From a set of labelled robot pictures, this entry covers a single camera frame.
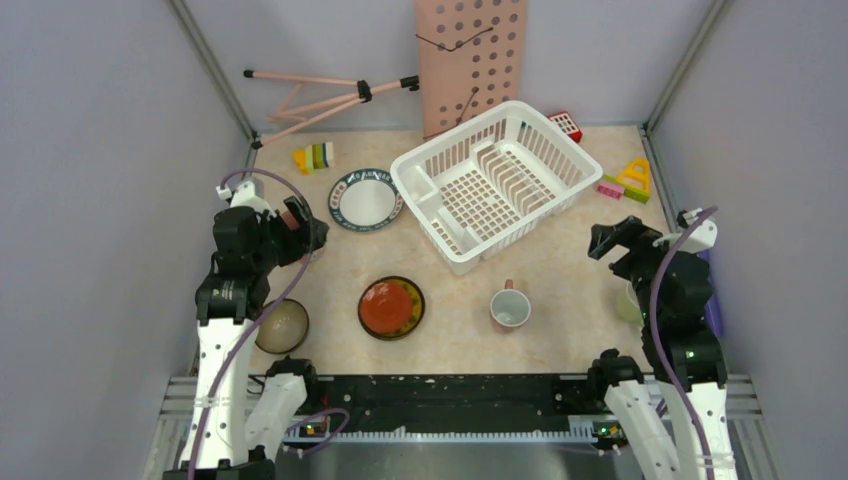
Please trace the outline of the brown ceramic bowl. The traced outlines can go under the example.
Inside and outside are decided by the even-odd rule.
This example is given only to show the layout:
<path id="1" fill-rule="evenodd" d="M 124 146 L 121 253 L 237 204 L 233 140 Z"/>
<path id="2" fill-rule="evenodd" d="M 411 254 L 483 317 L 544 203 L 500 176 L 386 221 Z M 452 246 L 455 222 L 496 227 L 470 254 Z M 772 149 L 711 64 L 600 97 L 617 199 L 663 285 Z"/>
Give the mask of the brown ceramic bowl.
<path id="1" fill-rule="evenodd" d="M 308 335 L 310 318 L 297 300 L 285 299 L 277 307 L 264 306 L 267 313 L 258 329 L 255 345 L 265 353 L 284 355 L 302 345 Z"/>

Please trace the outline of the white plate green rim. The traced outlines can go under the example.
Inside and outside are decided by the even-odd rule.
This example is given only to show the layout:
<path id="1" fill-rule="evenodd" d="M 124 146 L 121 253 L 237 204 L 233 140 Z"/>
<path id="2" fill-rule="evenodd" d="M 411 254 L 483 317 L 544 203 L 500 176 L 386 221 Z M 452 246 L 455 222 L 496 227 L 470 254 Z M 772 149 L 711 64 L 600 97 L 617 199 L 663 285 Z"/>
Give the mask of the white plate green rim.
<path id="1" fill-rule="evenodd" d="M 327 204 L 338 226 L 370 233 L 391 224 L 400 215 L 404 200 L 387 171 L 364 168 L 340 178 L 332 186 Z"/>

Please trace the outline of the white plastic dish rack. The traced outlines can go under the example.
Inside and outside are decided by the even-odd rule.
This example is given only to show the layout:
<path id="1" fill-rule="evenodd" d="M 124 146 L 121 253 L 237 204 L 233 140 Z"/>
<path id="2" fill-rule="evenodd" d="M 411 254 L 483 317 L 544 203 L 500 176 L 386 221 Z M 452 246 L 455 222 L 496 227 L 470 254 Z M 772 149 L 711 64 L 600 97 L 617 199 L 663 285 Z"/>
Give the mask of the white plastic dish rack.
<path id="1" fill-rule="evenodd" d="M 390 176 L 456 275 L 572 207 L 602 166 L 528 104 L 507 101 L 396 158 Z"/>

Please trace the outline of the light green mug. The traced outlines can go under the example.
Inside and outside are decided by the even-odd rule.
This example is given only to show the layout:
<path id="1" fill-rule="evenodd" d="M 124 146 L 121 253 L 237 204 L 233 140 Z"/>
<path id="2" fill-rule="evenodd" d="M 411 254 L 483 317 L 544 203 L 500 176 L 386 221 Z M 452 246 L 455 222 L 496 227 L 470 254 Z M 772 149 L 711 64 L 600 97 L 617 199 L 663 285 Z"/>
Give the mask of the light green mug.
<path id="1" fill-rule="evenodd" d="M 620 320 L 639 327 L 644 326 L 644 317 L 639 305 L 638 296 L 631 284 L 626 284 L 617 294 L 615 310 Z"/>

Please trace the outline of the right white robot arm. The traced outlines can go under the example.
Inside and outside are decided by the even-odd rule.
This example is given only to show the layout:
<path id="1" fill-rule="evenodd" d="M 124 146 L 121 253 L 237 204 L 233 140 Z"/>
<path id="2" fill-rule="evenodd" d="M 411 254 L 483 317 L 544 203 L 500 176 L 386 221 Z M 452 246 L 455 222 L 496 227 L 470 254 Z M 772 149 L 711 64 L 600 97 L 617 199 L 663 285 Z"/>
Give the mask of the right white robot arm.
<path id="1" fill-rule="evenodd" d="M 590 258 L 599 260 L 616 246 L 626 250 L 609 268 L 636 295 L 643 352 L 672 426 L 663 424 L 635 360 L 615 349 L 592 362 L 586 397 L 594 409 L 617 418 L 646 479 L 738 476 L 726 416 L 728 374 L 705 319 L 713 296 L 709 264 L 699 256 L 716 242 L 714 211 L 680 212 L 680 232 L 667 235 L 634 216 L 591 228 Z"/>

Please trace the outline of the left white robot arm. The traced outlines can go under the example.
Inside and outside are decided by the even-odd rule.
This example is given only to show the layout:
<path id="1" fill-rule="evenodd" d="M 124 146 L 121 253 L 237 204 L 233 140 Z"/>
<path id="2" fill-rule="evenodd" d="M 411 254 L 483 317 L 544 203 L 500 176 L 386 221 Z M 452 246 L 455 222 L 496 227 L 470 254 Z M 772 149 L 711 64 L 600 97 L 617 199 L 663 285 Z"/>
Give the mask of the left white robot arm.
<path id="1" fill-rule="evenodd" d="M 319 404 L 320 386 L 307 361 L 272 374 L 253 413 L 246 412 L 247 370 L 266 312 L 269 274 L 306 267 L 328 226 L 308 202 L 291 196 L 285 211 L 232 201 L 214 217 L 216 250 L 195 293 L 199 370 L 187 442 L 166 479 L 272 479 L 288 420 Z"/>

